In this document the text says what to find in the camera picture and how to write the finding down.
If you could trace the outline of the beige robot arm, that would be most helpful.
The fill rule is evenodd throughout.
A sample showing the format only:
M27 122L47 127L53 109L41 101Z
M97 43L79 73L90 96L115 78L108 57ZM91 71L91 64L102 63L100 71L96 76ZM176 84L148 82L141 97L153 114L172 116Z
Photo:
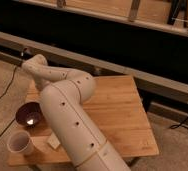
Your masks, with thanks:
M92 75L49 66L41 54L24 61L22 69L33 77L46 122L77 171L131 171L82 108L96 88Z

